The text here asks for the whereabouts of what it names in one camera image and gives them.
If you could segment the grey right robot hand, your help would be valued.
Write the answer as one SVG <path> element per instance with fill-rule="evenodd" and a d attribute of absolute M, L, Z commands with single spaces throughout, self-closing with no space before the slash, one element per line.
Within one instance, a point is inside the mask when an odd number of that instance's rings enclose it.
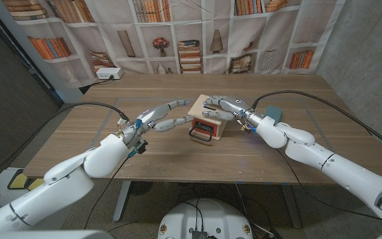
<path fill-rule="evenodd" d="M 238 120 L 246 131 L 256 131 L 263 116 L 243 100 L 229 96 L 210 96 L 205 106 L 219 106 L 221 110 L 202 112 L 203 116 L 219 118 L 224 121 Z"/>

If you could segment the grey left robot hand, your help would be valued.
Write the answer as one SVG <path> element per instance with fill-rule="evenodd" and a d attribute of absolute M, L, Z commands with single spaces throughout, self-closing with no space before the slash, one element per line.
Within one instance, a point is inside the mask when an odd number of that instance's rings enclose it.
<path fill-rule="evenodd" d="M 127 125 L 121 129 L 122 133 L 119 137 L 123 140 L 127 148 L 130 149 L 138 143 L 138 141 L 141 140 L 142 135 L 150 129 L 157 132 L 165 132 L 178 125 L 188 123 L 194 119 L 193 116 L 160 121 L 170 110 L 188 104 L 189 102 L 186 100 L 175 100 L 173 102 L 161 104 L 153 109 L 146 110 L 139 114 L 132 123 L 127 123 Z"/>

